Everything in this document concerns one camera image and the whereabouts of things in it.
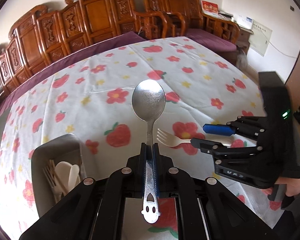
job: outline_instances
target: metal spoon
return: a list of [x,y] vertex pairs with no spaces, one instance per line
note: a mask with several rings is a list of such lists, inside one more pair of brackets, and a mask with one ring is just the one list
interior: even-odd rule
[[154,223],[160,216],[154,185],[154,164],[152,152],[152,130],[154,121],[162,114],[166,97],[162,87],[154,80],[144,80],[132,94],[132,107],[136,115],[147,122],[146,183],[141,213],[148,223]]

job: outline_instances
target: screw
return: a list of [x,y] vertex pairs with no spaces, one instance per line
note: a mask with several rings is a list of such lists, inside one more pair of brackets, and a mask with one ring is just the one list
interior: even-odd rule
[[171,173],[171,174],[177,174],[178,172],[179,172],[179,170],[175,167],[172,167],[169,169],[169,173]]
[[217,180],[215,178],[208,178],[207,183],[210,184],[210,185],[216,185]]
[[125,167],[125,168],[123,168],[122,170],[121,170],[121,172],[123,173],[123,174],[129,174],[129,173],[131,173],[131,169],[129,168],[129,167]]
[[89,185],[91,185],[92,183],[93,183],[93,179],[92,179],[92,178],[85,178],[85,179],[83,180],[83,184],[84,184],[84,185],[89,186]]

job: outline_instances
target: gray container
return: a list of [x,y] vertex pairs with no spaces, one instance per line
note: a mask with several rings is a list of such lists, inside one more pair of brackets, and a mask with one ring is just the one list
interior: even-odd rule
[[50,159],[54,160],[56,165],[61,161],[79,165],[81,180],[86,177],[99,179],[94,155],[73,133],[42,144],[34,150],[31,158],[32,186],[39,217],[55,204],[52,190],[42,170]]

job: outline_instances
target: wooden chair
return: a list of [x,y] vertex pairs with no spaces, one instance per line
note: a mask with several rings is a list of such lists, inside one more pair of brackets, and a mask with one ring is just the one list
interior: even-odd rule
[[9,31],[0,46],[0,101],[31,76],[79,49],[121,34],[141,32],[148,39],[174,36],[164,12],[138,13],[134,0],[66,0],[60,11],[37,5]]
[[237,53],[234,44],[240,33],[238,25],[204,14],[200,0],[144,0],[144,4],[147,12],[170,14],[181,36],[185,35],[218,54]]

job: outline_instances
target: cable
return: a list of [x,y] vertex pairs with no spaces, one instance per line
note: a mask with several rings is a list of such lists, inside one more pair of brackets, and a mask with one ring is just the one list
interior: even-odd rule
[[267,39],[267,41],[277,50],[277,51],[279,51],[281,54],[283,54],[283,55],[285,55],[285,56],[287,56],[287,57],[290,57],[290,58],[298,58],[298,57],[293,57],[293,56],[289,56],[289,55],[287,55],[287,54],[284,54],[282,51],[280,51],[279,49],[277,49],[270,41],[269,41],[269,39],[268,39],[268,37],[263,33],[263,32],[261,32],[265,37],[266,37],[266,39]]

